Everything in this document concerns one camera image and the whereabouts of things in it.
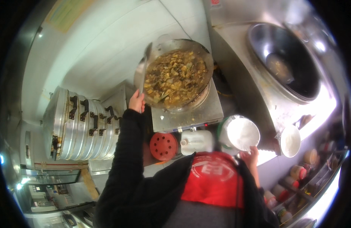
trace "red lid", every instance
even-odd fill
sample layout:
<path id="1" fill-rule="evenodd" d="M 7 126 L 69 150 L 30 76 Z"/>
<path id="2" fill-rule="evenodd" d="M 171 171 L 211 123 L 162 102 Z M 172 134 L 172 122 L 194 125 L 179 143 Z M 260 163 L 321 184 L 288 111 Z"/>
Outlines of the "red lid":
<path id="1" fill-rule="evenodd" d="M 178 151 L 178 142 L 170 134 L 155 133 L 150 140 L 150 152 L 160 161 L 172 159 Z"/>
<path id="2" fill-rule="evenodd" d="M 298 188 L 300 186 L 298 181 L 293 182 L 292 184 L 293 187 Z"/>
<path id="3" fill-rule="evenodd" d="M 300 173 L 298 174 L 298 177 L 300 178 L 300 180 L 304 179 L 306 177 L 307 171 L 305 168 L 302 168 L 300 170 Z"/>
<path id="4" fill-rule="evenodd" d="M 284 202 L 288 199 L 288 197 L 289 197 L 289 192 L 287 190 L 284 190 L 279 194 L 278 201 Z"/>

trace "black jacket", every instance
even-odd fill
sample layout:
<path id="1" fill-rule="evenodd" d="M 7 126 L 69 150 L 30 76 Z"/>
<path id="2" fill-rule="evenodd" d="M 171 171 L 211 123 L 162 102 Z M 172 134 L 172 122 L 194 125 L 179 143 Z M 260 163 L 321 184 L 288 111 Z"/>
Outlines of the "black jacket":
<path id="1" fill-rule="evenodd" d="M 123 114 L 112 169 L 96 204 L 95 227 L 162 227 L 181 198 L 194 154 L 144 178 L 141 120 L 131 109 Z M 242 217 L 242 227 L 279 227 L 264 203 L 263 190 L 257 189 L 245 163 L 238 162 L 236 168 L 244 181 L 244 212 L 236 212 L 235 218 Z"/>

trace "hand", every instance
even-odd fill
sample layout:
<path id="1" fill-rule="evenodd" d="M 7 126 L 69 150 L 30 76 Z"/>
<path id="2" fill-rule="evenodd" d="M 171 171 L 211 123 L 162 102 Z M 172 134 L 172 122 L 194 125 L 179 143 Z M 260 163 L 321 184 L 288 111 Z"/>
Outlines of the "hand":
<path id="1" fill-rule="evenodd" d="M 258 163 L 258 155 L 259 151 L 256 146 L 250 146 L 250 154 L 248 152 L 242 151 L 240 152 L 241 159 L 245 162 L 246 166 L 249 168 L 256 168 L 256 164 Z"/>
<path id="2" fill-rule="evenodd" d="M 250 154 L 245 151 L 240 152 L 240 157 L 245 162 L 251 175 L 254 177 L 256 187 L 260 188 L 258 169 L 256 168 L 256 164 L 258 163 L 259 151 L 258 148 L 256 148 L 256 146 L 251 146 L 250 150 Z"/>
<path id="3" fill-rule="evenodd" d="M 129 108 L 137 112 L 140 112 L 141 110 L 141 113 L 143 113 L 145 110 L 144 97 L 145 95 L 143 93 L 140 94 L 139 96 L 139 90 L 137 89 L 135 93 L 132 95 L 132 97 L 130 98 Z"/>

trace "black sleeve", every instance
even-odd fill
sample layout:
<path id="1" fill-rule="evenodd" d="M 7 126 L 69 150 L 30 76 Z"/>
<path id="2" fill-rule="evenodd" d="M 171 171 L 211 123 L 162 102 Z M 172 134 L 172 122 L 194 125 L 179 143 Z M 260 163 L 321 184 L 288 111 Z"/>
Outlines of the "black sleeve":
<path id="1" fill-rule="evenodd" d="M 257 188 L 254 177 L 242 159 L 238 159 L 238 171 L 244 185 L 243 227 L 278 228 L 279 221 L 264 202 L 264 190 Z"/>
<path id="2" fill-rule="evenodd" d="M 120 126 L 115 157 L 105 188 L 96 204 L 94 224 L 96 227 L 113 227 L 111 220 L 117 207 L 126 205 L 143 176 L 142 116 L 128 109 Z"/>

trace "red apron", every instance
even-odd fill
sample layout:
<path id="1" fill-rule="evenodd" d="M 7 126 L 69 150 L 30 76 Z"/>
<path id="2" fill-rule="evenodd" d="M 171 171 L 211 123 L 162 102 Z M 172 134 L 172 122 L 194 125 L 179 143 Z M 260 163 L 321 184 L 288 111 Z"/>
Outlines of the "red apron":
<path id="1" fill-rule="evenodd" d="M 181 200 L 243 208 L 243 180 L 232 157 L 223 152 L 201 152 L 194 157 Z"/>

